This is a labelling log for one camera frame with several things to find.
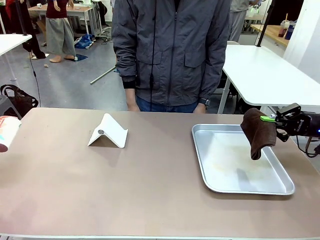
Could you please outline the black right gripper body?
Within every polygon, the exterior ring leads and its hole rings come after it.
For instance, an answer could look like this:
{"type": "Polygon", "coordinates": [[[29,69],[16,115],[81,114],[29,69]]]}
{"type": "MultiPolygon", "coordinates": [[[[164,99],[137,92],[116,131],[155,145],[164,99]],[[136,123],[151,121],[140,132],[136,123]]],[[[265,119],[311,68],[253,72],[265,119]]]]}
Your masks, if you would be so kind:
{"type": "Polygon", "coordinates": [[[302,111],[292,117],[288,134],[290,136],[320,137],[320,114],[302,111]]]}

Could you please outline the person's left hand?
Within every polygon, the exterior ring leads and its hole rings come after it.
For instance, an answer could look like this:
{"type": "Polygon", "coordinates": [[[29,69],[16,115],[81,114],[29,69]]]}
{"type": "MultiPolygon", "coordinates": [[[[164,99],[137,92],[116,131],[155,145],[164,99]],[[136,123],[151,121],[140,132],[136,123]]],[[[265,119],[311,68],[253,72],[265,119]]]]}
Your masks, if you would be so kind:
{"type": "Polygon", "coordinates": [[[203,103],[198,103],[196,108],[194,109],[193,113],[194,114],[205,114],[207,110],[207,107],[203,103]]]}

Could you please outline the person's right hand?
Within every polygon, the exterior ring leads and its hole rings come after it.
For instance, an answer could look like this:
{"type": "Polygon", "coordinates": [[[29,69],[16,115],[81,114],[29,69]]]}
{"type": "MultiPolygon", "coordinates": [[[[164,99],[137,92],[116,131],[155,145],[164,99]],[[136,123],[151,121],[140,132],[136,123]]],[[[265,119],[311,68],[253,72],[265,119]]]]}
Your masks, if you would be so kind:
{"type": "Polygon", "coordinates": [[[135,96],[127,96],[126,97],[127,110],[132,112],[140,112],[140,108],[136,102],[135,96]]]}

